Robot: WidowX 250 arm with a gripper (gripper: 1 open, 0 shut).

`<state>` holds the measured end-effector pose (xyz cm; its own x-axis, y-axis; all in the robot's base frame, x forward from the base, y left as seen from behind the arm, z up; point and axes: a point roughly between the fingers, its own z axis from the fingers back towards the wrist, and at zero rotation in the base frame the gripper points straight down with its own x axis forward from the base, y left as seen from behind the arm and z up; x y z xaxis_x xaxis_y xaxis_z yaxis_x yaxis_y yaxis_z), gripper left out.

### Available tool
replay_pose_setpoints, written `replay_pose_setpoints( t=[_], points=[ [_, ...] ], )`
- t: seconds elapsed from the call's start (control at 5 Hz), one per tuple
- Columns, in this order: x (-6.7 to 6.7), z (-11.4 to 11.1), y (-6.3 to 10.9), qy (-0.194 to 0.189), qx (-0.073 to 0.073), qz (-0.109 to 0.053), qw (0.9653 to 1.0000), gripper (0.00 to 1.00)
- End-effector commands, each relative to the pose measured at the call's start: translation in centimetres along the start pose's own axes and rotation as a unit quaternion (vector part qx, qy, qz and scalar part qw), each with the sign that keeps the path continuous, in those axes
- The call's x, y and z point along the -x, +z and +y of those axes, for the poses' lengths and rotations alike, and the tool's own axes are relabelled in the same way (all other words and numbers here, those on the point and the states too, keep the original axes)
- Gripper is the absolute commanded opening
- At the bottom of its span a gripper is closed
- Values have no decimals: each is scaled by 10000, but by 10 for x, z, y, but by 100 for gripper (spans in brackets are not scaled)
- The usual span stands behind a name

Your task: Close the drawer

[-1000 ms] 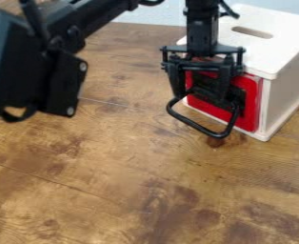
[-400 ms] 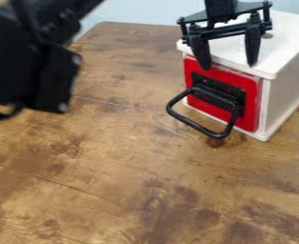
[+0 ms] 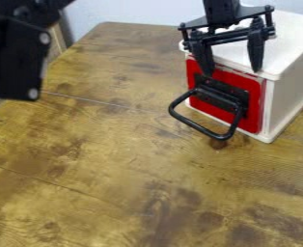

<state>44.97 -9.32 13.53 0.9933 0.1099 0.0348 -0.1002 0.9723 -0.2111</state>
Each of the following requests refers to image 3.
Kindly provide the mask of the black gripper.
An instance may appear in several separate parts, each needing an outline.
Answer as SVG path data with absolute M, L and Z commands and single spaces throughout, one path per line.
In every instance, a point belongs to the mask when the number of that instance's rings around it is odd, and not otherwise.
M 277 34 L 271 5 L 249 7 L 241 0 L 203 0 L 206 16 L 182 23 L 178 30 L 183 35 L 183 46 L 191 50 L 203 74 L 212 77 L 215 61 L 214 45 L 247 41 L 251 68 L 263 67 L 265 44 Z

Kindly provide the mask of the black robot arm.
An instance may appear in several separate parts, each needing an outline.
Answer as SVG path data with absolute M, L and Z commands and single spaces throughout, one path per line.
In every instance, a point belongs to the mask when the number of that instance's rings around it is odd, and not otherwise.
M 50 29 L 76 0 L 0 0 L 0 98 L 40 98 L 52 46 Z M 263 68 L 265 43 L 277 35 L 271 5 L 250 7 L 241 0 L 203 0 L 206 15 L 179 26 L 184 48 L 211 76 L 215 45 L 246 41 L 251 68 Z

